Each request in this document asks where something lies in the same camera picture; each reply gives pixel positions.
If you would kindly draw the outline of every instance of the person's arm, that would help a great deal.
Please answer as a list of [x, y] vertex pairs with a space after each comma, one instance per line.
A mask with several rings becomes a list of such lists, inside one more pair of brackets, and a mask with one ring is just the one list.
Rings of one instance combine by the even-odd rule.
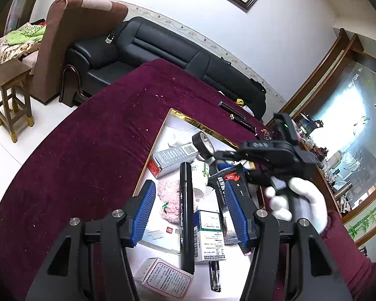
[[376, 300], [376, 263], [358, 250], [338, 213], [328, 213], [328, 224], [320, 236], [335, 259], [353, 299]]

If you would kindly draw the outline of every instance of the tile floor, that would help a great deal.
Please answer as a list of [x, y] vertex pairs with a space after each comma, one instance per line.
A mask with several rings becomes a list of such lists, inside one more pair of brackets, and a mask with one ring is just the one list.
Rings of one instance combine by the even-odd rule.
[[[22, 96], [21, 91], [17, 91], [18, 95]], [[0, 126], [0, 201], [29, 155], [63, 119], [76, 109], [59, 103], [58, 97], [48, 105], [31, 98], [31, 106], [35, 125], [30, 128], [26, 124], [25, 116], [20, 119], [14, 125], [18, 137], [17, 143], [13, 143], [6, 128]]]

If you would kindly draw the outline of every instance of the green blanket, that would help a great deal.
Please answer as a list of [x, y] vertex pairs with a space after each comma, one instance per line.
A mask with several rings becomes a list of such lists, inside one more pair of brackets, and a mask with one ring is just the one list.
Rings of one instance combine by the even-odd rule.
[[40, 42], [43, 38], [43, 34], [46, 30], [46, 26], [32, 25], [27, 26], [22, 30], [13, 30], [6, 36], [8, 45], [23, 44], [28, 41]]

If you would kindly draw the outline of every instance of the hand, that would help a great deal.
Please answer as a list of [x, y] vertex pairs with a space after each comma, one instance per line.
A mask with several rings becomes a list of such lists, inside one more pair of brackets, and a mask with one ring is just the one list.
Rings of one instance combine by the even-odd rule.
[[[319, 234], [322, 233], [327, 226], [327, 207], [322, 193], [312, 182], [300, 178], [292, 178], [288, 182], [288, 187], [309, 200], [313, 215], [311, 223]], [[272, 187], [266, 188], [265, 196], [271, 198], [270, 208], [273, 210], [274, 217], [291, 221], [292, 214], [289, 211], [286, 196], [276, 196], [276, 191]]]

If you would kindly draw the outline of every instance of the black leather sofa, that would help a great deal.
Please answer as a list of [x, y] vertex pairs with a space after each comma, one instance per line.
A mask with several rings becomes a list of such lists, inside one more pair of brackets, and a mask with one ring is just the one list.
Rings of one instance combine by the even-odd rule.
[[122, 22], [115, 32], [111, 44], [101, 36], [67, 49], [60, 102], [81, 103], [142, 63], [162, 58], [233, 101], [244, 100], [257, 119], [265, 113], [266, 90], [259, 82], [190, 40], [141, 17]]

